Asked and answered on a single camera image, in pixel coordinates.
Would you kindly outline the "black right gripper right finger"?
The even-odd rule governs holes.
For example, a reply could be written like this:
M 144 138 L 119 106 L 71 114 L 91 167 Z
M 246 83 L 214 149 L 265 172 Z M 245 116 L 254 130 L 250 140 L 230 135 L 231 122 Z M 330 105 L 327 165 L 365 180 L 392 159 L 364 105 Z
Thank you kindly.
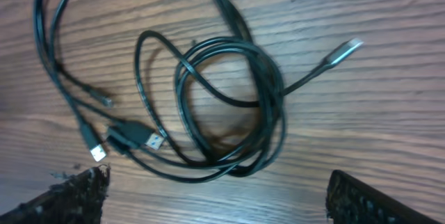
M 439 224 L 342 170 L 333 170 L 325 198 L 333 223 Z

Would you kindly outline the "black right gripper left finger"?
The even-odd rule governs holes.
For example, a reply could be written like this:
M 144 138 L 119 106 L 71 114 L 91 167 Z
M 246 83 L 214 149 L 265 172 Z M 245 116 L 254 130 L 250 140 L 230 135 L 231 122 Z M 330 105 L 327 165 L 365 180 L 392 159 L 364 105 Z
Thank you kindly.
M 110 180 L 110 166 L 89 168 L 2 214 L 1 224 L 100 224 Z

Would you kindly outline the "black USB cable silver plug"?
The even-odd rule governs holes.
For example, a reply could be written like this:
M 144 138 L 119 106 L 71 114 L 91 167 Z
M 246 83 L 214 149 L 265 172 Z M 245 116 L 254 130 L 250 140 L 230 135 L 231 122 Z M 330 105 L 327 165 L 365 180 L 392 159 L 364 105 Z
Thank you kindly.
M 264 50 L 256 46 L 248 25 L 235 5 L 230 0 L 214 0 L 214 2 L 233 33 L 231 37 L 204 40 L 191 47 L 184 54 L 171 41 L 156 31 L 144 31 L 137 39 L 133 61 L 136 86 L 145 108 L 156 125 L 156 129 L 151 129 L 136 121 L 122 121 L 107 129 L 106 140 L 116 152 L 128 157 L 145 170 L 159 177 L 181 183 L 205 183 L 223 175 L 247 177 L 269 166 L 276 160 L 284 145 L 286 136 L 285 96 L 323 72 L 336 67 L 363 44 L 357 38 L 342 43 L 330 52 L 309 74 L 286 87 L 277 64 Z M 149 102 L 140 77 L 140 54 L 143 43 L 147 39 L 158 40 L 179 61 L 174 75 L 178 112 L 190 138 L 204 155 L 204 161 L 189 159 L 181 152 Z M 247 58 L 258 94 L 257 100 L 249 102 L 228 97 L 216 90 L 197 71 L 197 67 L 204 61 L 220 54 L 240 54 Z M 239 108 L 258 108 L 260 110 L 260 119 L 257 126 L 239 144 L 223 155 L 216 154 L 209 141 L 202 135 L 187 105 L 185 87 L 186 80 L 189 77 L 195 78 L 205 90 L 226 104 Z M 133 150 L 142 150 L 156 160 L 170 166 L 194 170 L 212 170 L 212 174 L 205 177 L 190 178 L 162 173 L 135 157 Z

